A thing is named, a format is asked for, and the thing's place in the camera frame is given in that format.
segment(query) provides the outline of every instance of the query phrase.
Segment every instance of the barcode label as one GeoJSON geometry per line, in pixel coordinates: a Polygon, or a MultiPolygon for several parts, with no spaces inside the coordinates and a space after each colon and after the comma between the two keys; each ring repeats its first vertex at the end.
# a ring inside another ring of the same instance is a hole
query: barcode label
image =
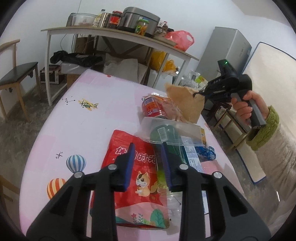
{"type": "Polygon", "coordinates": [[[151,103],[153,101],[154,100],[152,98],[149,98],[149,99],[147,99],[147,100],[144,101],[144,105],[147,105],[147,104],[149,104],[149,103],[151,103]]]}
{"type": "Polygon", "coordinates": [[[192,145],[193,146],[193,141],[190,137],[181,136],[181,140],[184,145],[192,145]]]}
{"type": "Polygon", "coordinates": [[[157,131],[158,131],[158,134],[159,134],[160,140],[161,140],[162,142],[168,140],[168,135],[166,134],[165,127],[159,128],[159,129],[157,129],[157,131]]]}
{"type": "MultiPolygon", "coordinates": [[[[187,158],[188,158],[188,163],[191,167],[193,167],[195,170],[198,172],[204,173],[202,166],[200,164],[200,160],[198,158],[196,149],[194,146],[188,146],[188,145],[193,145],[192,139],[190,137],[183,137],[181,136],[181,140],[184,146],[187,158]]],[[[207,203],[207,193],[206,191],[202,191],[202,201],[203,201],[203,206],[204,206],[204,214],[209,213],[209,206],[207,203]]]]}

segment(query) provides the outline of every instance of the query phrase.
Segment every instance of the metal screw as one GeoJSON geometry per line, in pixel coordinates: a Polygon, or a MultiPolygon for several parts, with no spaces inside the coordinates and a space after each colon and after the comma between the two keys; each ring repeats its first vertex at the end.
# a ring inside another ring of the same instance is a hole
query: metal screw
{"type": "Polygon", "coordinates": [[[117,166],[115,165],[115,164],[110,164],[109,166],[108,166],[108,169],[109,170],[115,170],[117,168],[117,166]]]}
{"type": "Polygon", "coordinates": [[[182,170],[187,170],[188,169],[188,165],[187,164],[181,164],[179,167],[182,170]]]}
{"type": "Polygon", "coordinates": [[[82,177],[83,176],[83,172],[75,172],[74,173],[74,177],[75,178],[80,178],[80,177],[82,177]]]}
{"type": "Polygon", "coordinates": [[[221,178],[223,175],[221,172],[214,172],[214,177],[215,178],[221,178]]]}

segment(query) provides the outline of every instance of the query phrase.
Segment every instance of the green knit sleeve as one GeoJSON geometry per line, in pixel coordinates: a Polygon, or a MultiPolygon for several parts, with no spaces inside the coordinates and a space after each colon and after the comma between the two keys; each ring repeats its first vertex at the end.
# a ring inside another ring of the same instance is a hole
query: green knit sleeve
{"type": "Polygon", "coordinates": [[[253,151],[257,151],[260,147],[262,147],[265,143],[269,141],[269,139],[275,133],[278,125],[279,115],[275,111],[275,109],[270,106],[269,115],[266,118],[266,126],[261,128],[255,136],[253,132],[256,130],[250,131],[247,136],[246,143],[252,148],[253,151]]]}

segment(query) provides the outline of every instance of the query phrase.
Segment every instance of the mini fridge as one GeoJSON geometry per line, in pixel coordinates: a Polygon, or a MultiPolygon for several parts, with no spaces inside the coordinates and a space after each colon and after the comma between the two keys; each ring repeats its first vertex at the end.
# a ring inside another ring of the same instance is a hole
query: mini fridge
{"type": "Polygon", "coordinates": [[[238,74],[249,58],[252,46],[240,31],[234,28],[215,27],[205,52],[196,68],[207,81],[220,75],[218,60],[227,59],[238,74]]]}

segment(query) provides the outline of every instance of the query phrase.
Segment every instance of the rice cooker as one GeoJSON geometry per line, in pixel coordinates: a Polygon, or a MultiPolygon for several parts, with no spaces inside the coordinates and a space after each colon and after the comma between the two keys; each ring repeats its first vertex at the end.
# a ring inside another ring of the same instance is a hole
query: rice cooker
{"type": "Polygon", "coordinates": [[[160,17],[137,7],[127,7],[123,11],[117,29],[134,33],[139,19],[143,18],[149,20],[145,36],[152,38],[160,17]]]}

